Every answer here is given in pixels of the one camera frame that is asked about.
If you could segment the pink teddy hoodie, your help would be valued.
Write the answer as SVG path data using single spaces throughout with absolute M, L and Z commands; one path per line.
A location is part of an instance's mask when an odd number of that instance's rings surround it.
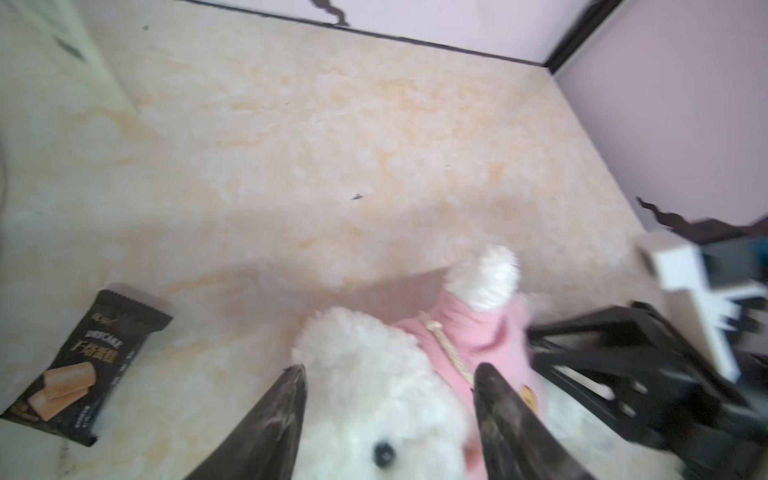
M 415 337 L 440 381 L 469 479 L 486 479 L 488 473 L 475 423 L 471 382 L 459 369 L 472 374 L 482 363 L 493 365 L 524 404 L 543 417 L 545 394 L 524 340 L 530 322 L 531 315 L 516 294 L 500 307 L 476 311 L 457 295 L 443 291 L 430 311 L 395 323 Z

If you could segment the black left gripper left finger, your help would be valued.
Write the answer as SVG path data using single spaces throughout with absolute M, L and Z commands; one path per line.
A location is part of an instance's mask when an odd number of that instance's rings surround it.
M 290 479 L 302 433 L 307 390 L 304 366 L 286 368 L 186 479 Z

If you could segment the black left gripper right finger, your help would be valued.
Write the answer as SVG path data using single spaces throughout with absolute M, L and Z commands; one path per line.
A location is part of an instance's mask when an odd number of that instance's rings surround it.
M 473 401 L 490 480 L 593 480 L 489 363 L 476 369 Z

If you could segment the black snack packet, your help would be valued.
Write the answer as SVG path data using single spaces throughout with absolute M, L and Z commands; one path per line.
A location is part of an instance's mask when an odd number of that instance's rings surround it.
M 168 307 L 113 289 L 94 302 L 48 369 L 1 414 L 3 420 L 85 447 L 96 420 L 148 340 L 173 320 Z

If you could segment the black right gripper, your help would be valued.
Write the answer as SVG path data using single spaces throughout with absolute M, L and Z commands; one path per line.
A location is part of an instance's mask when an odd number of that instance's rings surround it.
M 533 369 L 621 438 L 667 451 L 684 479 L 765 479 L 767 358 L 739 353 L 731 383 L 696 360 L 652 305 L 613 305 L 564 321 L 533 325 L 529 344 L 543 353 Z M 569 368 L 613 391 L 606 399 L 566 375 Z

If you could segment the white teddy bear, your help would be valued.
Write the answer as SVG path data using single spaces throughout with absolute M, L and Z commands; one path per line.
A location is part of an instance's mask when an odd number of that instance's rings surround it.
M 294 343 L 292 359 L 304 365 L 309 386 L 296 477 L 469 479 L 440 381 L 415 337 L 395 323 L 430 311 L 443 291 L 476 311 L 516 294 L 529 326 L 589 307 L 580 292 L 546 283 L 544 270 L 492 244 L 423 244 L 357 266 L 342 256 L 325 267 L 323 278 L 345 292 L 309 317 Z M 538 376 L 546 403 L 540 420 L 595 477 L 676 477 L 672 456 L 622 440 Z

